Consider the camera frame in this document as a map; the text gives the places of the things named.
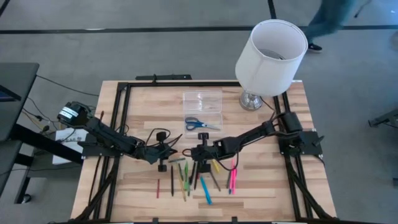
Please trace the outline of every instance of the sneaker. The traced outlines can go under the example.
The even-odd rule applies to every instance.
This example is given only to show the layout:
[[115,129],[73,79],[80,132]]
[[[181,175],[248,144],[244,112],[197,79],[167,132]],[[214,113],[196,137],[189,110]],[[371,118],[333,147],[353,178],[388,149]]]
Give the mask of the sneaker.
[[309,44],[308,51],[311,51],[314,53],[320,53],[320,52],[322,52],[322,48],[316,44]]

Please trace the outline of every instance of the scissors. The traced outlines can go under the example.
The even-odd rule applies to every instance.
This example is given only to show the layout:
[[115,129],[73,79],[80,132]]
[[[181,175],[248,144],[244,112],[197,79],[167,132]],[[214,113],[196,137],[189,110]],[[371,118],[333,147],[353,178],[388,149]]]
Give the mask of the scissors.
[[188,131],[192,131],[196,128],[210,128],[210,129],[214,129],[214,130],[220,130],[216,126],[213,126],[210,124],[205,124],[205,123],[199,121],[198,118],[194,118],[194,117],[185,118],[185,122],[187,124],[185,128]]

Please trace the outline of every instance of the table lamp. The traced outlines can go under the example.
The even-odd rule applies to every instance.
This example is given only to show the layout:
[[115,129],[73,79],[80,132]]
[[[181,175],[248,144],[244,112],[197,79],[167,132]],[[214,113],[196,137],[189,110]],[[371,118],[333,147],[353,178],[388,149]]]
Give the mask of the table lamp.
[[286,91],[307,48],[304,33],[289,22],[270,19],[257,24],[235,66],[236,78],[244,89],[240,105],[254,111],[262,105],[260,96]]

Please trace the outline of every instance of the yellow pencil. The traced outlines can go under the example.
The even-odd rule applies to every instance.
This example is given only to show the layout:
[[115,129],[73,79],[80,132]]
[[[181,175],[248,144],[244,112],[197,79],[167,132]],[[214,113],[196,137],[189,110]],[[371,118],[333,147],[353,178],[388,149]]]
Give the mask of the yellow pencil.
[[182,184],[182,179],[181,179],[182,173],[181,173],[181,170],[180,170],[180,169],[177,169],[177,170],[178,170],[178,179],[180,180],[180,186],[181,186],[182,197],[184,198],[184,202],[186,202],[186,201],[187,201],[187,198],[185,197],[184,186],[183,186],[183,184]]
[[218,168],[218,165],[214,159],[211,160],[213,162],[213,166],[216,168],[217,174],[220,173],[220,168]]

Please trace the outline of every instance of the clear plastic box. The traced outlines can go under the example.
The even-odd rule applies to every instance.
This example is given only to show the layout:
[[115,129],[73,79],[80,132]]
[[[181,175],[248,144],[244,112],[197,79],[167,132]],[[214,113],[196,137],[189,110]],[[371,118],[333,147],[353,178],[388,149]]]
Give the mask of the clear plastic box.
[[[198,133],[209,133],[210,138],[223,137],[223,92],[214,91],[185,91],[183,93],[184,130],[186,138],[198,138]],[[218,129],[195,128],[187,129],[185,120],[197,118],[200,122],[212,125]]]

